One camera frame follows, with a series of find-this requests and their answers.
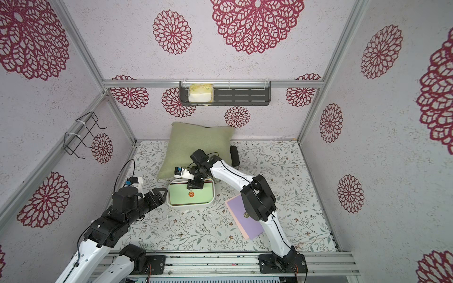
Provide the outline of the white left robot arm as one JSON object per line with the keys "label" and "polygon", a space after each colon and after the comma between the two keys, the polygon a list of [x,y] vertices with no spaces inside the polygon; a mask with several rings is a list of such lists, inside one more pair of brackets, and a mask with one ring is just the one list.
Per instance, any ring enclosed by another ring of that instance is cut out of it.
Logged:
{"label": "white left robot arm", "polygon": [[[154,188],[142,194],[126,186],[112,194],[112,205],[90,224],[77,241],[77,252],[58,277],[58,283],[85,283],[96,267],[127,234],[131,225],[166,202],[168,190]],[[119,283],[132,272],[145,271],[146,251],[129,244],[120,251],[97,283]]]}

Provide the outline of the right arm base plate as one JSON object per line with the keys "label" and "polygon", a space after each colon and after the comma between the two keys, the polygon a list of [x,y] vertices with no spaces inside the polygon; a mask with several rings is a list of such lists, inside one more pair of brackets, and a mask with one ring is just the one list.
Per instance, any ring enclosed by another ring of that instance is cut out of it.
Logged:
{"label": "right arm base plate", "polygon": [[262,274],[306,274],[308,267],[302,254],[296,253],[292,258],[279,258],[274,254],[260,254],[259,268]]}

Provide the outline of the red envelope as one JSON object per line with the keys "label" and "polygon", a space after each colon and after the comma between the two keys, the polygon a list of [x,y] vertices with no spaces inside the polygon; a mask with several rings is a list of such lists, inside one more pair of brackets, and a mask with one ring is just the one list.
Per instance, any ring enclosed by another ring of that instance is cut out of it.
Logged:
{"label": "red envelope", "polygon": [[[197,183],[198,180],[191,180],[191,179],[175,179],[173,181],[171,181],[171,184],[173,183],[185,183],[185,184],[188,184],[188,183]],[[207,179],[204,179],[203,180],[204,183],[212,183],[213,180],[210,179],[210,178],[207,178]]]}

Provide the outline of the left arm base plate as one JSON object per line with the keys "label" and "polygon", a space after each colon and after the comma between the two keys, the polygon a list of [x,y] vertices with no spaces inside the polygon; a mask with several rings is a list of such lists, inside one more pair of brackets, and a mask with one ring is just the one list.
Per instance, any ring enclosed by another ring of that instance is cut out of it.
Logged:
{"label": "left arm base plate", "polygon": [[162,275],[166,265],[165,255],[147,255],[145,267],[141,271],[143,275]]}

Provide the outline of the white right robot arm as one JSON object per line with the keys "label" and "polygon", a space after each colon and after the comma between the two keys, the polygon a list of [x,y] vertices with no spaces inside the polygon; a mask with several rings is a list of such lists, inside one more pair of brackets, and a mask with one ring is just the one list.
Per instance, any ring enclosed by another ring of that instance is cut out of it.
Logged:
{"label": "white right robot arm", "polygon": [[198,149],[191,154],[189,166],[176,167],[174,175],[188,180],[188,189],[202,189],[207,178],[221,180],[241,196],[245,212],[257,221],[271,244],[271,259],[260,259],[260,265],[282,273],[306,272],[307,264],[296,248],[290,245],[277,217],[276,197],[262,175],[250,176],[236,169],[240,165],[235,146],[230,147],[231,164],[216,153]]}

